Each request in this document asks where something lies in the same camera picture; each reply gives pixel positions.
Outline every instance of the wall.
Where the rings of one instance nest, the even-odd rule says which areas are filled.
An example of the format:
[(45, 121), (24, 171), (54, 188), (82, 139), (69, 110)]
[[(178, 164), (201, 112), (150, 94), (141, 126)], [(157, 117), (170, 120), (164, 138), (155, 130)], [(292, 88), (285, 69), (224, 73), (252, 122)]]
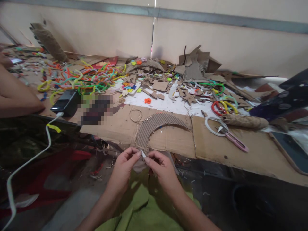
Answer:
[[(157, 0), (161, 8), (308, 23), (304, 0)], [(153, 56), (178, 63), (179, 55), (202, 45), (221, 69), (290, 78), (308, 68), (308, 35), (234, 26), (157, 19)]]
[(29, 27), (30, 23), (43, 23), (45, 19), (47, 29), (65, 51), (150, 56), (153, 30), (150, 17), (17, 3), (2, 3), (0, 9), (0, 24), (21, 44), (39, 46)]
[[(150, 7), (155, 0), (94, 0)], [(156, 0), (156, 7), (308, 23), (304, 0)], [(0, 24), (18, 42), (38, 43), (31, 22), (47, 21), (66, 51), (105, 56), (150, 56), (153, 18), (26, 4), (0, 4)], [(177, 63), (199, 44), (223, 65), (221, 69), (292, 77), (307, 68), (308, 35), (193, 21), (154, 20), (153, 57)], [(5, 42), (0, 34), (0, 42)]]

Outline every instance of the white cable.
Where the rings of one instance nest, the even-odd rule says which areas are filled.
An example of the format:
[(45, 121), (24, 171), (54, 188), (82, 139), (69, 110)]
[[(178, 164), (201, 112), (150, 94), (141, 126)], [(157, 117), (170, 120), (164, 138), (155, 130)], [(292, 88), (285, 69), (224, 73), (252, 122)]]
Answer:
[(208, 124), (208, 120), (209, 120), (209, 119), (210, 119), (210, 120), (217, 121), (217, 122), (220, 123), (220, 120), (218, 120), (218, 119), (216, 119), (216, 118), (214, 118), (214, 117), (206, 117), (206, 119), (205, 119), (205, 126), (206, 126), (206, 128), (207, 128), (211, 133), (213, 133), (213, 134), (216, 135), (216, 136), (220, 136), (220, 137), (226, 136), (225, 134), (219, 134), (219, 133), (213, 131), (213, 129), (211, 129), (210, 126), (209, 126), (209, 124)]
[[(55, 120), (57, 120), (58, 118), (63, 116), (63, 112), (59, 112), (56, 116), (56, 118), (54, 118), (52, 121), (50, 121), (48, 124), (51, 124), (52, 122), (54, 122)], [(14, 220), (15, 216), (16, 216), (16, 206), (15, 206), (15, 202), (14, 202), (14, 195), (13, 195), (13, 190), (12, 190), (12, 178), (13, 176), (19, 171), (21, 170), (23, 167), (25, 167), (28, 163), (30, 163), (31, 161), (33, 161), (36, 157), (38, 157), (39, 155), (41, 155), (43, 152), (45, 152), (47, 149), (50, 148), (51, 146), (51, 138), (50, 138), (50, 134), (49, 134), (49, 130), (48, 130), (48, 126), (46, 125), (46, 133), (47, 133), (47, 138), (48, 138), (48, 146), (47, 148), (45, 148), (43, 151), (41, 151), (39, 154), (37, 154), (36, 156), (34, 156), (32, 159), (28, 160), (26, 163), (24, 163), (22, 166), (20, 166), (18, 169), (15, 170), (15, 172), (13, 172), (9, 178), (7, 179), (6, 182), (6, 187), (7, 187), (7, 194), (9, 197), (9, 202), (10, 202), (10, 208), (12, 211), (12, 215), (11, 218), (9, 220), (9, 222), (4, 226), (4, 228), (2, 229), (2, 231), (6, 230), (6, 228), (11, 224), (11, 222)]]

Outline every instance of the red object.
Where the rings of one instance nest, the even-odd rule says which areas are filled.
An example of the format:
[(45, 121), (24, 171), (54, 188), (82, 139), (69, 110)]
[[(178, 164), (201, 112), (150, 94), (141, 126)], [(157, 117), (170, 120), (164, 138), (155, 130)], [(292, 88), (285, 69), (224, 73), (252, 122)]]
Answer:
[(95, 64), (93, 64), (93, 65), (91, 65), (93, 68), (95, 68), (95, 69), (101, 69), (103, 66), (101, 66), (101, 65), (98, 65), (99, 63), (101, 63), (101, 62), (106, 62), (106, 63), (110, 63), (110, 65), (116, 65), (116, 63), (118, 62), (118, 57), (119, 56), (116, 56), (116, 57), (112, 57), (112, 58), (108, 58), (108, 59), (104, 59), (104, 60), (102, 60), (102, 61), (100, 61), (100, 62), (98, 62), (98, 63), (95, 63)]
[(102, 169), (103, 165), (104, 165), (104, 164), (101, 163), (101, 164), (100, 164), (100, 167), (99, 167), (97, 170), (95, 170), (94, 172), (91, 172), (91, 174), (92, 174), (92, 175), (97, 175), (97, 174), (99, 173), (99, 171)]
[(220, 112), (218, 112), (218, 111), (215, 110), (215, 106), (216, 106), (219, 110), (221, 110), (223, 114), (226, 114), (226, 112), (224, 111), (224, 109), (223, 109), (221, 106), (219, 106), (219, 101), (215, 101), (215, 102), (212, 104), (211, 108), (212, 108), (212, 111), (213, 111), (216, 115), (221, 116), (222, 114), (221, 114)]
[[(68, 198), (71, 194), (71, 191), (45, 189), (44, 183), (47, 177), (68, 160), (76, 161), (90, 158), (91, 154), (88, 152), (67, 148), (41, 160), (44, 162), (43, 167), (41, 168), (42, 171), (37, 174), (36, 179), (30, 185), (19, 192), (19, 194), (39, 194), (39, 197), (27, 207), (16, 208), (17, 213), (24, 212), (36, 207), (49, 205)], [(11, 215), (11, 209), (0, 209), (0, 218), (9, 215)]]
[(147, 98), (147, 99), (144, 99), (144, 103), (147, 103), (147, 104), (150, 104), (152, 102), (151, 99)]

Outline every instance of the twine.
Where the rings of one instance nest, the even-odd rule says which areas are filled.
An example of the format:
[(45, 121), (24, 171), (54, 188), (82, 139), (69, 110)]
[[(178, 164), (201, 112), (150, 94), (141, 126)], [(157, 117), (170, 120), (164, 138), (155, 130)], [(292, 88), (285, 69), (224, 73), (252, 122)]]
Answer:
[(225, 124), (256, 129), (263, 129), (269, 125), (266, 119), (249, 115), (223, 114), (221, 120)]

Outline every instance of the finger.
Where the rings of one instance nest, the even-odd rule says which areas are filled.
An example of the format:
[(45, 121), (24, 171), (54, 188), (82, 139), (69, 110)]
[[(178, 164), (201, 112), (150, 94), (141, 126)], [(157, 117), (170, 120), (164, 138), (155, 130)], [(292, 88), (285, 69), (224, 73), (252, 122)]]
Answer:
[(159, 172), (162, 166), (160, 164), (156, 163), (154, 160), (150, 159), (149, 157), (144, 158), (145, 163), (155, 172), (157, 175), (159, 175)]
[(151, 159), (155, 158), (159, 160), (159, 163), (163, 163), (164, 161), (167, 161), (167, 159), (169, 159), (168, 157), (166, 157), (164, 154), (160, 153), (159, 151), (149, 152), (148, 157), (150, 157)]
[(141, 157), (141, 151), (132, 155), (132, 157), (127, 162), (127, 165), (129, 166), (130, 169), (133, 168), (133, 166), (137, 163), (137, 161), (140, 159), (140, 157)]
[(135, 147), (129, 147), (124, 152), (122, 152), (121, 154), (123, 156), (125, 156), (125, 158), (128, 160), (132, 154), (137, 153), (138, 151), (139, 151), (139, 149), (137, 149)]

